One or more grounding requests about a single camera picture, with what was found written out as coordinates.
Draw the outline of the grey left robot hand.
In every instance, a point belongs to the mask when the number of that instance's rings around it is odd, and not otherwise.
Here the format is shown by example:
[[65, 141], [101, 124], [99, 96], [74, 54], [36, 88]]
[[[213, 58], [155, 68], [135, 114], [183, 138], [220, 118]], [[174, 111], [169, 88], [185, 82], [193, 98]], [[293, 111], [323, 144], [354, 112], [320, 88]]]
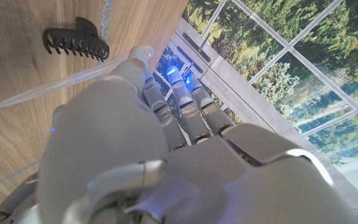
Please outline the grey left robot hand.
[[358, 223], [322, 163], [254, 124], [235, 125], [205, 91], [179, 84], [187, 144], [147, 45], [0, 103], [90, 78], [58, 107], [39, 171], [0, 205], [0, 223]]

